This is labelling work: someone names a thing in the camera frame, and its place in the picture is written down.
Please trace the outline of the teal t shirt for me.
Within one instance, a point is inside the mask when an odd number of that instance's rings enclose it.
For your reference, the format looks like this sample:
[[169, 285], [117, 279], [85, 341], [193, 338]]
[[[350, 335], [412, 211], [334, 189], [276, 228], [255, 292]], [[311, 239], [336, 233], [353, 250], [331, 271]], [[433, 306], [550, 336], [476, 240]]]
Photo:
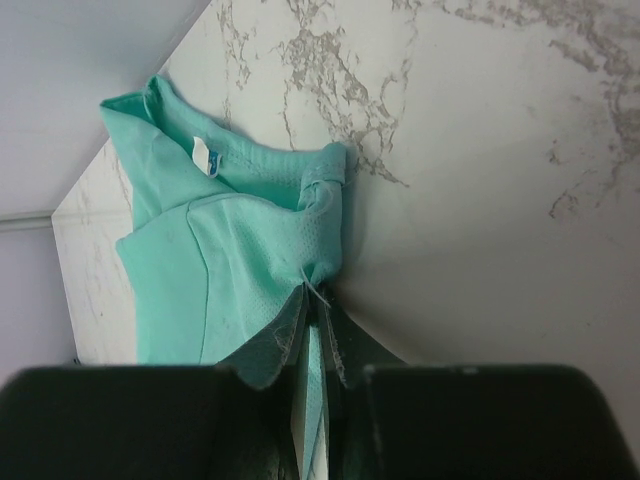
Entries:
[[341, 268], [345, 147], [261, 146], [160, 76], [100, 112], [133, 189], [132, 230], [116, 250], [135, 298], [137, 360], [215, 365], [242, 351], [265, 385], [300, 335], [301, 475], [312, 478], [326, 455], [321, 333], [285, 305], [318, 298]]

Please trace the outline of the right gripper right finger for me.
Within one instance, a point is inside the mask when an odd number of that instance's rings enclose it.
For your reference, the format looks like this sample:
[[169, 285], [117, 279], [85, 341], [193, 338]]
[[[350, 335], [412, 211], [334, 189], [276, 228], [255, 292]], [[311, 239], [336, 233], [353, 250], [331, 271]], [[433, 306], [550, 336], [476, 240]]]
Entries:
[[333, 479], [631, 479], [600, 389], [564, 365], [409, 365], [317, 306]]

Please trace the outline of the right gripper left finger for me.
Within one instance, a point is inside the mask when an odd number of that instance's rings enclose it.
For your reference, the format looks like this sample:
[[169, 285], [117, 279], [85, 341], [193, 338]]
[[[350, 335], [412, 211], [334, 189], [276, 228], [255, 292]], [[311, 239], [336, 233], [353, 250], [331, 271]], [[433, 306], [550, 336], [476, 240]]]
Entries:
[[306, 290], [213, 366], [42, 367], [1, 391], [5, 479], [296, 479]]

